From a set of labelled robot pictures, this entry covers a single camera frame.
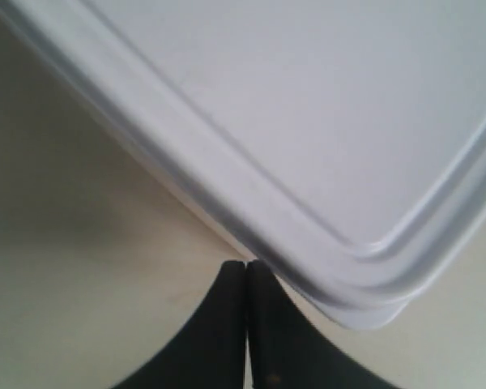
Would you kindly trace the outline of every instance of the white plastic container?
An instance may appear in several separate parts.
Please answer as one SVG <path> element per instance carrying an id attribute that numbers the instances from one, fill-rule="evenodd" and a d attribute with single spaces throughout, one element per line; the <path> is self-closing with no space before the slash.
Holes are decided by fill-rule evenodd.
<path id="1" fill-rule="evenodd" d="M 328 317 L 390 321 L 486 216 L 486 1 L 0 1 L 116 134 Z"/>

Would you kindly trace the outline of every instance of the white plastic lid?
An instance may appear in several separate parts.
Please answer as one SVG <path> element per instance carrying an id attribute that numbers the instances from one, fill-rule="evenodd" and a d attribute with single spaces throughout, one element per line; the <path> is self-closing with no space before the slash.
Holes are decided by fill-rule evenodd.
<path id="1" fill-rule="evenodd" d="M 9 3 L 345 326 L 390 320 L 486 214 L 486 2 Z"/>

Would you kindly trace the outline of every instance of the container lid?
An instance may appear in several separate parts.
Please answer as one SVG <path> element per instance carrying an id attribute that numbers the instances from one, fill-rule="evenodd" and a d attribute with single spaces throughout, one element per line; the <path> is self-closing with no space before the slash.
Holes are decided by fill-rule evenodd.
<path id="1" fill-rule="evenodd" d="M 486 214 L 486 2 L 8 4 L 343 325 L 388 321 Z"/>

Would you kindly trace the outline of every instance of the black object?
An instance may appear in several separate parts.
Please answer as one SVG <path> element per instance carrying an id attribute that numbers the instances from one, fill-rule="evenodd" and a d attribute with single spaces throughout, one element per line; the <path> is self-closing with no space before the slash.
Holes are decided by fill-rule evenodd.
<path id="1" fill-rule="evenodd" d="M 320 334 L 264 262 L 247 266 L 246 291 L 254 388 L 394 388 Z"/>
<path id="2" fill-rule="evenodd" d="M 245 375 L 245 264 L 225 262 L 194 315 L 116 389 L 241 389 Z"/>
<path id="3" fill-rule="evenodd" d="M 245 329 L 255 389 L 394 389 L 321 335 L 260 260 L 225 262 L 189 322 L 114 389 L 241 389 Z"/>

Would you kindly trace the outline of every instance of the beige background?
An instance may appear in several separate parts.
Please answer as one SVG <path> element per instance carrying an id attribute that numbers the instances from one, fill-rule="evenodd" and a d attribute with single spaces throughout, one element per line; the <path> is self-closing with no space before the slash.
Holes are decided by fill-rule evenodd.
<path id="1" fill-rule="evenodd" d="M 235 258 L 0 25 L 0 388 L 114 384 Z M 288 291 L 329 339 L 398 385 L 486 388 L 486 223 L 379 331 L 344 330 Z"/>

